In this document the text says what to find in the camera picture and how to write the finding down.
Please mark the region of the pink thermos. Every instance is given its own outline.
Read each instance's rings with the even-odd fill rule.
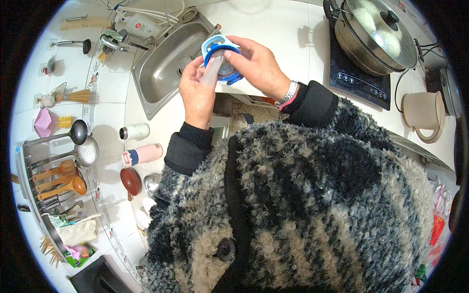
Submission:
[[[159,143],[147,144],[134,150],[126,150],[122,154],[124,166],[131,167],[139,163],[147,163],[161,158],[163,148]]]

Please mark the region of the metal watch band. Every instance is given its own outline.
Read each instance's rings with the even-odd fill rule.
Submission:
[[[281,105],[283,105],[284,103],[288,102],[289,100],[291,100],[293,98],[293,96],[295,95],[296,93],[296,88],[298,86],[298,82],[296,81],[291,81],[290,82],[290,86],[287,90],[287,93],[285,94],[285,96],[283,97],[283,99],[281,101],[278,101],[278,102],[275,102],[275,105],[277,107],[280,107]]]

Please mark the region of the hand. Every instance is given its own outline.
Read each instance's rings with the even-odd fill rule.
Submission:
[[[290,87],[290,79],[280,70],[275,56],[269,48],[247,38],[227,36],[241,46],[242,55],[226,50],[225,58],[234,66],[250,84],[268,98],[275,101],[283,99]]]
[[[203,62],[204,58],[199,56],[184,68],[179,83],[179,93],[186,110],[186,123],[208,130],[215,104],[216,81],[211,86],[200,83],[205,68],[199,66]]]

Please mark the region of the thermos bottle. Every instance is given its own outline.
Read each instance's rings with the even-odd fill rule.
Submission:
[[[146,123],[132,124],[119,129],[119,137],[123,140],[146,138],[150,134],[150,127]]]
[[[126,150],[122,154],[124,166],[131,167],[139,163],[147,163],[161,158],[163,148],[159,143],[144,145],[134,150]]]

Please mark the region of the red package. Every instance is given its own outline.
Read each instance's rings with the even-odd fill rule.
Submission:
[[[437,243],[441,231],[443,231],[443,227],[445,227],[445,221],[441,217],[433,215],[433,231],[430,238],[431,246],[434,246]]]

